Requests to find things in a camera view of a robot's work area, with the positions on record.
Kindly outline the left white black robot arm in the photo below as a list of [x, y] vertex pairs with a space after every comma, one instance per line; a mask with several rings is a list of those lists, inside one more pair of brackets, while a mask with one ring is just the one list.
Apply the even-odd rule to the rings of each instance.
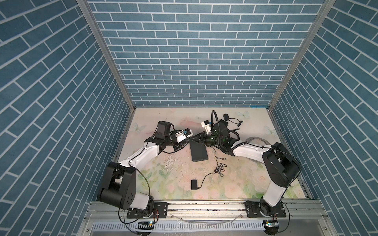
[[97, 200], [119, 209], [130, 208], [153, 210], [153, 197], [136, 191], [137, 171], [157, 157], [167, 146], [181, 147], [193, 136], [192, 130], [178, 130], [166, 134], [156, 132], [145, 140], [144, 145], [133, 155], [117, 163], [110, 162], [105, 167]]

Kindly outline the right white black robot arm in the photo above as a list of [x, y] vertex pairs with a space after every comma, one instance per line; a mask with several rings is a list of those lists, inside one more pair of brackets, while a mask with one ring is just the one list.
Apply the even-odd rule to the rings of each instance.
[[192, 143], [206, 147], [217, 147], [225, 154], [245, 157], [265, 165], [270, 177], [268, 189], [261, 199], [261, 204], [275, 207], [282, 199], [291, 183], [299, 176], [302, 165], [281, 143], [257, 145], [238, 138], [221, 135], [208, 135], [202, 132], [189, 138]]

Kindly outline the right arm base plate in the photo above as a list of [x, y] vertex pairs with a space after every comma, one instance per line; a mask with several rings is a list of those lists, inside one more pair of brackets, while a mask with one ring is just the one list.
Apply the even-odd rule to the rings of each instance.
[[248, 218], [282, 218], [286, 217], [286, 212], [282, 201], [279, 201], [277, 205], [270, 206], [263, 199], [260, 201], [246, 201], [244, 202], [246, 214]]

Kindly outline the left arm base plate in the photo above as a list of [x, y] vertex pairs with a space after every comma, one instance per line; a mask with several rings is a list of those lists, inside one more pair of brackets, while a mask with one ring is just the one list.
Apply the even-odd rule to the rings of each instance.
[[138, 218], [166, 218], [168, 210], [168, 202], [154, 202], [148, 204], [146, 209], [129, 208], [127, 211], [127, 219]]

